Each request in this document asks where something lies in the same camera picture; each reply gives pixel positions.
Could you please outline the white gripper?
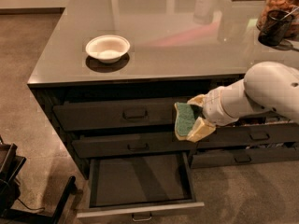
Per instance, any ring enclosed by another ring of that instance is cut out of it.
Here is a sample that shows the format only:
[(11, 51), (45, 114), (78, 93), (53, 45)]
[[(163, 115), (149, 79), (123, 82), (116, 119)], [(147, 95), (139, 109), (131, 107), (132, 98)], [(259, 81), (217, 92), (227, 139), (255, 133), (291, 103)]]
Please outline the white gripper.
[(205, 119), (198, 118), (187, 134), (187, 140), (198, 142), (216, 130), (216, 126), (225, 126), (236, 122), (235, 104), (239, 100), (239, 90), (232, 86), (220, 86), (207, 95), (199, 94), (191, 98), (187, 104), (203, 107)]

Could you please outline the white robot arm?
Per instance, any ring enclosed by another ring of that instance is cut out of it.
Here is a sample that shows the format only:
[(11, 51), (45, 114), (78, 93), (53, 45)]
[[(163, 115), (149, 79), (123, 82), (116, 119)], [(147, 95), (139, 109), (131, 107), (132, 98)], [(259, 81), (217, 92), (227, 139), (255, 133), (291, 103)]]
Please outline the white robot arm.
[(299, 71), (281, 63), (257, 63), (243, 79), (197, 95), (188, 104), (203, 108), (203, 117), (187, 134), (192, 142), (212, 134), (217, 126), (268, 111), (299, 123)]

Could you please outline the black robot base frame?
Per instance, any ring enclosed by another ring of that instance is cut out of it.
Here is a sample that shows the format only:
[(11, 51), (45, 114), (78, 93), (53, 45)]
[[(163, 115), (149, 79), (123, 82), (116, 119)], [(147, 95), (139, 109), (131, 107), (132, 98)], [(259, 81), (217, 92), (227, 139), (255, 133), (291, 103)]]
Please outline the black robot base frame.
[(69, 196), (77, 191), (76, 178), (68, 179), (54, 213), (42, 215), (43, 208), (30, 208), (20, 200), (20, 184), (16, 176), (26, 158), (16, 154), (17, 148), (0, 137), (0, 224), (59, 224)]

